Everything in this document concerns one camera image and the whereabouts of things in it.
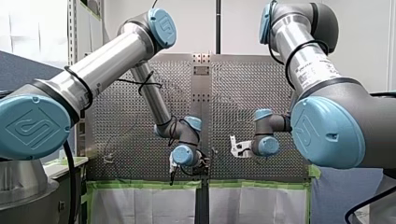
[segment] green tape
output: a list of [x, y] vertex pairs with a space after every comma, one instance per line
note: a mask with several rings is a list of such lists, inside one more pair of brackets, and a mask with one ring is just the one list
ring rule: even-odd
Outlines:
[[177, 181], [173, 186], [167, 182], [122, 179], [87, 183], [89, 189], [199, 189], [200, 187], [200, 181]]
[[265, 188], [265, 189], [309, 189], [309, 183], [282, 183], [275, 181], [254, 180], [210, 180], [209, 187], [213, 189], [235, 189], [235, 188]]
[[90, 8], [88, 8], [83, 2], [79, 2], [87, 11], [89, 11], [96, 19], [101, 20], [99, 15], [96, 15]]
[[315, 179], [320, 179], [321, 171], [316, 165], [312, 164], [312, 165], [308, 166], [308, 174], [309, 174], [309, 177], [314, 177]]

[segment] silver arm segment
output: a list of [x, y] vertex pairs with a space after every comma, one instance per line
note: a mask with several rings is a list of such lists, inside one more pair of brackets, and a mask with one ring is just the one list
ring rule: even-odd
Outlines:
[[[172, 119], [159, 88], [155, 85], [147, 85], [147, 83], [155, 83], [153, 70], [147, 61], [160, 50], [172, 47], [176, 42], [176, 36], [176, 27], [170, 16], [162, 9], [153, 8], [147, 13], [126, 21], [114, 40], [65, 69], [58, 76], [51, 80], [36, 80], [31, 85], [25, 85], [16, 90], [9, 97], [36, 94], [55, 101], [49, 102], [50, 104], [60, 104], [55, 108], [57, 113], [66, 110], [69, 115], [67, 117], [72, 120], [71, 125], [61, 125], [64, 126], [65, 131], [62, 131], [62, 136], [60, 134], [58, 136], [60, 140], [56, 143], [60, 143], [61, 140], [65, 140], [70, 128], [78, 122], [80, 111], [87, 109], [92, 104], [93, 98], [130, 69], [135, 81], [143, 83], [140, 88], [141, 93], [156, 123], [156, 134], [165, 138], [178, 139], [179, 146], [186, 150], [177, 150], [180, 153], [173, 153], [174, 157], [181, 158], [176, 162], [193, 166], [199, 163], [202, 157], [196, 151], [200, 140], [201, 121], [193, 117], [186, 117], [183, 120]], [[0, 152], [0, 158], [37, 159], [48, 155], [59, 146], [60, 144], [52, 144], [48, 149], [42, 146], [40, 150], [42, 153], [30, 152], [32, 156], [29, 153], [28, 156], [22, 153], [18, 158], [12, 155], [15, 149], [11, 147], [9, 155], [2, 155]]]

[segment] white wall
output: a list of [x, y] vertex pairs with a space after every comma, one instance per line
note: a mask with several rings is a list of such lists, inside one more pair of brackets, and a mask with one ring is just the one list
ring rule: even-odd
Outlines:
[[391, 2], [324, 0], [339, 20], [340, 36], [331, 57], [344, 76], [354, 77], [368, 91], [386, 91], [389, 76]]
[[[120, 25], [148, 11], [154, 1], [105, 0], [104, 40], [116, 36]], [[177, 43], [164, 52], [209, 52], [215, 49], [215, 3], [214, 0], [159, 0], [156, 7], [167, 10], [177, 27]]]
[[[126, 19], [147, 11], [153, 1], [105, 0], [105, 27], [110, 38]], [[222, 0], [222, 48], [224, 54], [267, 55], [258, 32], [264, 6], [269, 0]], [[392, 73], [392, 0], [283, 0], [282, 3], [323, 2], [340, 24], [340, 37], [331, 59], [346, 77], [354, 77], [368, 91], [386, 91]], [[159, 0], [177, 26], [177, 43], [167, 52], [215, 51], [216, 0]], [[393, 79], [396, 89], [396, 78]]]
[[0, 50], [64, 67], [67, 0], [0, 0]]

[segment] metal bracket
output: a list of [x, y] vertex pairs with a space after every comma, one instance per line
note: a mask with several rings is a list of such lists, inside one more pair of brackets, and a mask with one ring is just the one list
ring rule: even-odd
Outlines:
[[231, 140], [231, 153], [236, 158], [252, 158], [254, 156], [253, 152], [251, 151], [251, 144], [252, 141], [245, 141], [236, 143], [236, 139], [234, 135], [230, 135]]
[[209, 66], [194, 66], [196, 76], [209, 76]]

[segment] black pole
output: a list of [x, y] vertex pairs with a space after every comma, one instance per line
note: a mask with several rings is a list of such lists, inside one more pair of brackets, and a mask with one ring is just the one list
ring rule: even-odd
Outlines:
[[221, 0], [216, 0], [216, 54], [221, 54]]

